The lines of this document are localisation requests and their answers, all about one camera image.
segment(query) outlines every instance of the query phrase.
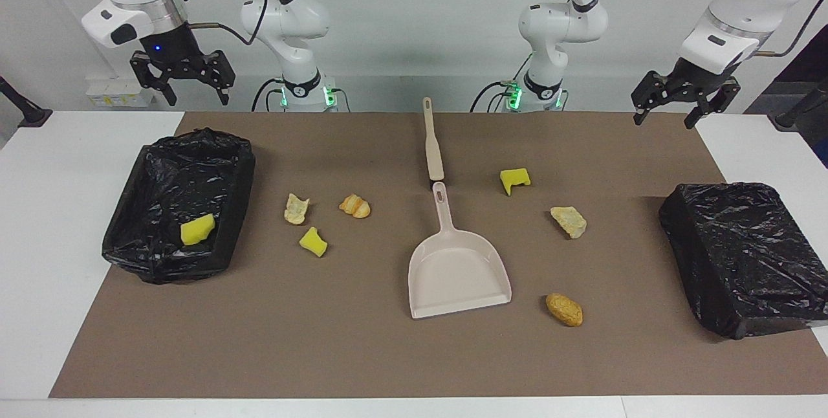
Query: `food item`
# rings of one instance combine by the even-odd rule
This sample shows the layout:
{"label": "food item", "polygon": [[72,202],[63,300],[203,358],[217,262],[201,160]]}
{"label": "food item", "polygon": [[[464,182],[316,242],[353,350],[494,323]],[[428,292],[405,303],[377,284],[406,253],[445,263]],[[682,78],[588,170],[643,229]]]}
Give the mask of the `food item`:
{"label": "food item", "polygon": [[577,209],[572,208],[572,206],[566,206],[565,208],[556,206],[549,211],[552,213],[552,217],[561,225],[561,228],[567,231],[570,238],[578,238],[583,235],[583,231],[586,230],[586,219],[583,219]]}
{"label": "food item", "polygon": [[351,194],[340,204],[340,209],[345,214],[350,214],[357,219],[362,219],[371,214],[371,207],[367,201],[361,199],[358,195]]}
{"label": "food item", "polygon": [[308,203],[310,202],[310,199],[302,201],[293,193],[288,194],[287,205],[285,206],[285,221],[288,221],[288,223],[292,223],[296,226],[304,223],[305,212],[307,212]]}
{"label": "food item", "polygon": [[512,196],[512,185],[532,185],[529,180],[529,171],[526,168],[514,168],[513,170],[500,171],[500,181],[503,182],[503,188],[506,188],[506,194]]}
{"label": "food item", "polygon": [[316,227],[311,227],[308,232],[305,232],[305,235],[299,240],[299,245],[320,258],[325,255],[325,250],[328,249],[328,242],[322,240]]}
{"label": "food item", "polygon": [[548,294],[547,308],[554,317],[567,326],[577,327],[583,324],[583,309],[567,295]]}
{"label": "food item", "polygon": [[215,218],[212,214],[205,214],[198,219],[181,224],[181,243],[195,245],[210,235],[215,229]]}

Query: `black plastic bag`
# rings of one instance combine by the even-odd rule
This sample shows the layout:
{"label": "black plastic bag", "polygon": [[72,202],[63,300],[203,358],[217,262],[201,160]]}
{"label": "black plastic bag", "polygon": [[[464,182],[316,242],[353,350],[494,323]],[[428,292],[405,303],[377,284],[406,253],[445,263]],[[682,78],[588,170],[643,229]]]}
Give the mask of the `black plastic bag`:
{"label": "black plastic bag", "polygon": [[828,324],[828,271],[773,188],[679,185],[659,217],[702,326],[740,339]]}
{"label": "black plastic bag", "polygon": [[[103,238],[103,258],[145,282],[226,270],[245,221],[256,159],[244,138],[211,129],[144,146]],[[206,240],[184,246],[180,224],[213,214]]]}

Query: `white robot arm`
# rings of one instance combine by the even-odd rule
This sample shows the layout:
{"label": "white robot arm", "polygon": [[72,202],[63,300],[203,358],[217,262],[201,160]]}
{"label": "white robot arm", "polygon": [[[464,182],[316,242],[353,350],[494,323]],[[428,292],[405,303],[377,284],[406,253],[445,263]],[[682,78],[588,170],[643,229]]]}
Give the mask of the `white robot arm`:
{"label": "white robot arm", "polygon": [[[257,39],[277,56],[285,90],[283,103],[291,111],[325,111],[333,105],[332,81],[316,66],[313,51],[303,39],[322,38],[331,18],[316,0],[267,0]],[[246,2],[242,23],[254,32],[264,0]]]}
{"label": "white robot arm", "polygon": [[670,102],[696,103],[685,120],[688,129],[707,114],[723,112],[739,92],[734,70],[756,54],[798,1],[713,0],[681,44],[673,71],[650,71],[633,91],[635,123]]}
{"label": "white robot arm", "polygon": [[[222,104],[235,82],[235,73],[221,50],[204,55],[187,23],[183,0],[103,0],[82,19],[83,28],[106,47],[139,40],[144,50],[130,59],[145,88],[160,91],[170,105],[177,97],[169,79],[190,78],[215,88]],[[150,71],[156,67],[160,75]]]}
{"label": "white robot arm", "polygon": [[598,0],[539,3],[524,9],[520,34],[532,46],[532,61],[520,79],[521,111],[542,111],[560,95],[568,56],[560,43],[588,43],[607,29],[607,11]]}

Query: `brown table surface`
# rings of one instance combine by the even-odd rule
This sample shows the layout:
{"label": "brown table surface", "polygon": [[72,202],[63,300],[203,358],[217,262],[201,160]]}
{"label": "brown table surface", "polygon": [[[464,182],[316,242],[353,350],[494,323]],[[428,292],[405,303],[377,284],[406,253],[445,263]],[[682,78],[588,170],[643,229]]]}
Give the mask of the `brown table surface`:
{"label": "brown table surface", "polygon": [[[154,286],[112,268],[51,397],[493,397],[828,393],[810,330],[731,341],[692,317],[657,209],[681,182],[722,182],[681,115],[437,114],[453,220],[491,241],[507,305],[414,321],[408,261],[438,229],[417,114],[188,113],[249,138],[254,190],[231,267]],[[532,186],[503,193],[499,171]],[[303,226],[282,219],[310,197]],[[373,213],[337,209],[350,193]],[[589,221],[571,241],[549,215]],[[298,246],[309,226],[331,244]],[[581,327],[542,297],[580,302]]]}

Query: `yellow sponge piece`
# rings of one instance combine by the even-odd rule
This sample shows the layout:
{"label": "yellow sponge piece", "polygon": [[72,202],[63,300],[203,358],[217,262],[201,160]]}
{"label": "yellow sponge piece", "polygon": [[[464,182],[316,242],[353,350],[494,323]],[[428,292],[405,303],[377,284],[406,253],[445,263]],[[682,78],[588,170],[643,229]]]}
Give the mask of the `yellow sponge piece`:
{"label": "yellow sponge piece", "polygon": [[325,255],[325,250],[328,249],[328,242],[322,240],[316,227],[311,227],[308,232],[305,232],[305,235],[299,240],[299,245],[320,258]]}
{"label": "yellow sponge piece", "polygon": [[198,219],[181,224],[181,242],[185,245],[195,245],[210,235],[215,229],[215,218],[212,214],[202,215]]}
{"label": "yellow sponge piece", "polygon": [[503,182],[503,188],[506,188],[506,194],[512,196],[512,185],[531,185],[529,180],[529,171],[526,168],[514,168],[513,170],[500,171],[500,181]]}

